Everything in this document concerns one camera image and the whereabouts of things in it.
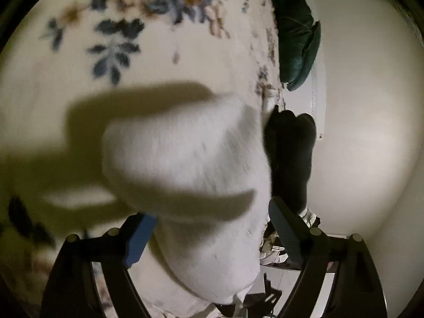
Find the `dark green quilted duvet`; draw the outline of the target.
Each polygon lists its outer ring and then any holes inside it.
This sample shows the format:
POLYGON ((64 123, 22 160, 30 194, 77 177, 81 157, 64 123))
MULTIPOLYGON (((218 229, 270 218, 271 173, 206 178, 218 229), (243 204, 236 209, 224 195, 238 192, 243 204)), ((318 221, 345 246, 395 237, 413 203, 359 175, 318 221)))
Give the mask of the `dark green quilted duvet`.
POLYGON ((321 23, 306 0, 271 0, 279 46, 280 81, 290 92, 306 81, 321 43, 321 23))

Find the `white fuzzy garment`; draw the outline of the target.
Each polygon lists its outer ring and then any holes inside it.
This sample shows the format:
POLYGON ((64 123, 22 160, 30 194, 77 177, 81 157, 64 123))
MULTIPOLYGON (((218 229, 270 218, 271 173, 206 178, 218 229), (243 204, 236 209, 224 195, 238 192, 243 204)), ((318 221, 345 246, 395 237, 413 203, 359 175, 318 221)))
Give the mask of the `white fuzzy garment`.
POLYGON ((214 304, 241 302, 259 274, 270 166, 260 113, 219 95, 111 122, 102 171, 128 206, 157 219, 171 272, 214 304))

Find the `white bed headboard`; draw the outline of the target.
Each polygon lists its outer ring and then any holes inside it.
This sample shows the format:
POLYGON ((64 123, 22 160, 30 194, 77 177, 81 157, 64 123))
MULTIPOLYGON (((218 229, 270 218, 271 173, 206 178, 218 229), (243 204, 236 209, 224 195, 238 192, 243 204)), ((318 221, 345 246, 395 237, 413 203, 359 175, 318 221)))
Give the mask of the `white bed headboard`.
MULTIPOLYGON (((321 40, 322 40, 322 21, 315 0, 305 0, 311 16, 313 24, 321 23, 321 40)), ((316 123, 316 140, 323 140, 325 129, 325 112, 326 112, 326 71, 324 61, 324 50, 322 43, 318 48, 318 52, 308 77, 303 84, 296 90, 290 92, 285 86, 283 90, 283 98, 285 107, 293 111, 295 115, 301 113, 310 114, 316 123)))

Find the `black garment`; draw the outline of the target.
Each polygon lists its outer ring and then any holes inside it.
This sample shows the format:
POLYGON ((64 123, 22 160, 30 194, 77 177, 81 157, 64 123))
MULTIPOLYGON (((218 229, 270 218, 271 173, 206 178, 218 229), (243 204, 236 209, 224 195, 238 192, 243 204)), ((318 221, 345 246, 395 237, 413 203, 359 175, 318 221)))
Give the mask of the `black garment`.
POLYGON ((274 107, 264 128, 264 145, 271 168, 272 196, 280 198, 293 213, 307 205, 316 123, 307 113, 296 116, 274 107))

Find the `floral bed blanket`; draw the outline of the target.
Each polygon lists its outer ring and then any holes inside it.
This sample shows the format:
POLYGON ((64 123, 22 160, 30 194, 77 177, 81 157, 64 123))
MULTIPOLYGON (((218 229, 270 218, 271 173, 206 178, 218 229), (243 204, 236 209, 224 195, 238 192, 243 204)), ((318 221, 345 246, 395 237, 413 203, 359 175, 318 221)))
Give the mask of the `floral bed blanket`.
MULTIPOLYGON (((69 235, 98 238, 140 213, 102 171, 111 122, 236 95, 263 139, 280 88, 271 0, 39 0, 1 53, 1 277, 19 307, 39 316, 69 235)), ((171 272, 156 227, 129 268, 149 313, 215 305, 171 272)))

